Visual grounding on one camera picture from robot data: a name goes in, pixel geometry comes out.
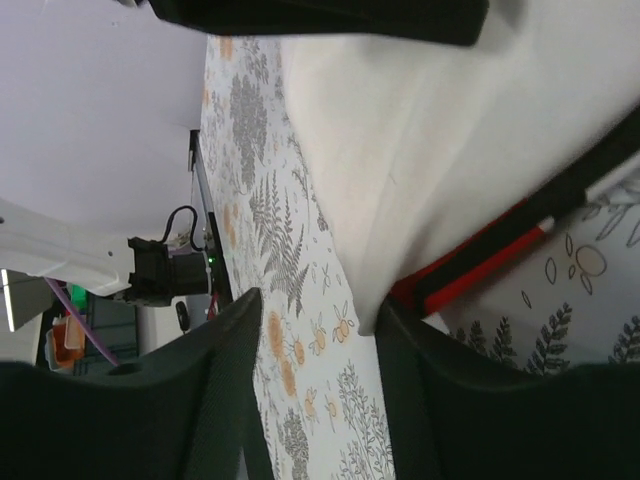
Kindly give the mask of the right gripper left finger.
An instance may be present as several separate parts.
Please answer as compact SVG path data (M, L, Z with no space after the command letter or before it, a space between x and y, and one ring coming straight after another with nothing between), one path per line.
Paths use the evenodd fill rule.
M253 386L262 308L252 288L215 319L101 375L3 363L2 477L271 478Z

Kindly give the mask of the white t shirt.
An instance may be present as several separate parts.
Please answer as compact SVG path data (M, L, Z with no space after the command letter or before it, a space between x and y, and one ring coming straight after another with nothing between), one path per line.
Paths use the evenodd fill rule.
M635 1L494 1L470 48L281 41L286 111L359 331L429 265L567 166L639 100Z

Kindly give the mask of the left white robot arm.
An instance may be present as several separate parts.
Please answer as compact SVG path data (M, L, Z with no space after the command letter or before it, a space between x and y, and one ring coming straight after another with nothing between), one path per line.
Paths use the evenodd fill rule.
M153 1L161 20L222 36L375 34L459 47L474 45L486 1ZM7 200L1 202L1 266L143 306L210 294L205 248L173 255L165 239L96 234Z

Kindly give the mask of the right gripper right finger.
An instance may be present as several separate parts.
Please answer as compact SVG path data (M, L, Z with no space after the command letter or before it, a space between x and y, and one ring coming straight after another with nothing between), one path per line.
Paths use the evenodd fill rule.
M428 326L393 299L375 331L400 479L635 479L639 368L539 377Z

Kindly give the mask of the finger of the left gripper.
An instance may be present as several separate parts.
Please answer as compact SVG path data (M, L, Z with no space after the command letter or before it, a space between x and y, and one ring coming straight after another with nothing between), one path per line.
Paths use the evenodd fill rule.
M151 0L156 16L208 34L374 34L476 44L489 12L477 0Z

